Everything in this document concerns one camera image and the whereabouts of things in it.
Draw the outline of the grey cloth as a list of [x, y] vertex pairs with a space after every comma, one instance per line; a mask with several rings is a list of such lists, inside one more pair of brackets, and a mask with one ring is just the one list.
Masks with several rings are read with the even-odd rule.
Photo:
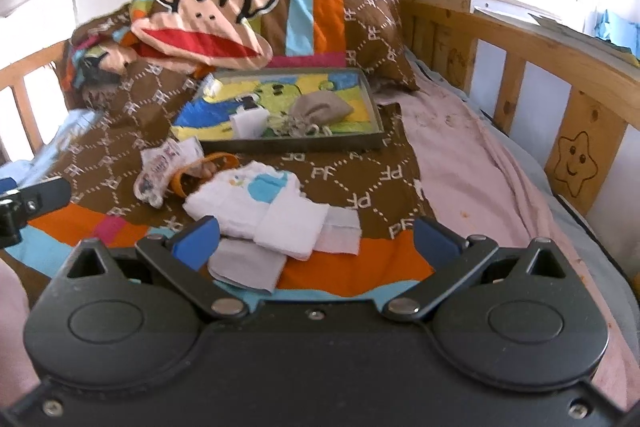
[[221, 239], [207, 261], [208, 273], [217, 281], [272, 294], [288, 257], [243, 239]]

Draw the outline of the orange fabric band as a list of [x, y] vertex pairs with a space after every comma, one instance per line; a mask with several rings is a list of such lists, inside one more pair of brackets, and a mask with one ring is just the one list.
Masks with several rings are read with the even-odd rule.
[[169, 188], [178, 197], [186, 199], [202, 184], [213, 179], [217, 173], [238, 168], [239, 165], [239, 158], [233, 154], [221, 152], [208, 154], [190, 165], [179, 168], [171, 177]]

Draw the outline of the white whale print towel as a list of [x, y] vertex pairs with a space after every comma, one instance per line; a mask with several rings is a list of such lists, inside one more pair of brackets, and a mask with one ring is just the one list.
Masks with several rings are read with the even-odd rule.
[[222, 235], [252, 239], [282, 191], [300, 194], [296, 174], [252, 161], [215, 174], [186, 198], [183, 209], [194, 221], [214, 217]]

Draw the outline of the white cloth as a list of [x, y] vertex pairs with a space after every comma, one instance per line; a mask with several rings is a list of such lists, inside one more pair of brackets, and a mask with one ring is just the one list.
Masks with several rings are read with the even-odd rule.
[[254, 242], [270, 251], [306, 261], [317, 253], [359, 254], [362, 230], [358, 212], [280, 194], [260, 221]]

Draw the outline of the white drawstring pouch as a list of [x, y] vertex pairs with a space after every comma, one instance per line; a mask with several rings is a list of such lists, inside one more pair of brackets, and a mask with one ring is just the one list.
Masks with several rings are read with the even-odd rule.
[[252, 98], [243, 98], [236, 112], [230, 116], [232, 135], [235, 140], [259, 139], [268, 127], [270, 113]]

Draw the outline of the beige drawstring pouch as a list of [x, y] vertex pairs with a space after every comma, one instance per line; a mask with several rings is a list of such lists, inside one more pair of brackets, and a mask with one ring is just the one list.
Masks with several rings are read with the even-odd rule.
[[277, 136], [307, 138], [331, 136], [332, 124], [338, 124], [354, 109], [332, 91], [317, 91], [296, 98], [288, 113], [271, 115], [268, 128]]

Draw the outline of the pink bed sheet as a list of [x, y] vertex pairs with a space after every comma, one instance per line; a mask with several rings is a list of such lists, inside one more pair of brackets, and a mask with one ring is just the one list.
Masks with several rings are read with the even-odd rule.
[[628, 409], [639, 399], [639, 306], [623, 274], [551, 193], [538, 162], [462, 91], [413, 53], [406, 57], [418, 91], [382, 83], [374, 92], [378, 101], [400, 105], [420, 170], [416, 189], [437, 221], [463, 237], [484, 234], [506, 247], [538, 236], [555, 241], [608, 324], [608, 350], [593, 382]]

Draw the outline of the grey tray with dinosaur picture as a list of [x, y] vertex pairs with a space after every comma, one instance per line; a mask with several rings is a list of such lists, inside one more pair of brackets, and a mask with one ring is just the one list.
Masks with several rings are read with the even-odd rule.
[[[268, 109], [270, 116], [282, 115], [288, 113], [296, 98], [317, 91], [332, 91], [354, 109], [343, 121], [332, 124], [331, 136], [291, 138], [277, 136], [267, 127], [259, 139], [233, 138], [230, 116], [243, 98], [252, 98]], [[381, 147], [384, 138], [384, 124], [367, 78], [356, 68], [265, 69], [209, 75], [192, 101], [180, 109], [170, 131], [178, 140], [195, 136], [207, 152], [367, 150]]]

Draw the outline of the wooden bed frame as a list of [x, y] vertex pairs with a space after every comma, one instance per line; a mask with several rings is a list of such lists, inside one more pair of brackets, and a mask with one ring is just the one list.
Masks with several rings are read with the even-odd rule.
[[412, 56], [469, 89], [477, 46], [487, 42], [506, 54], [494, 113], [502, 131], [521, 108], [527, 69], [561, 79], [570, 96], [544, 162], [554, 191], [583, 212], [596, 202], [624, 132], [639, 124], [636, 66], [535, 25], [502, 22], [472, 0], [278, 0], [253, 28], [268, 42], [273, 68], [355, 67], [407, 91], [416, 87]]

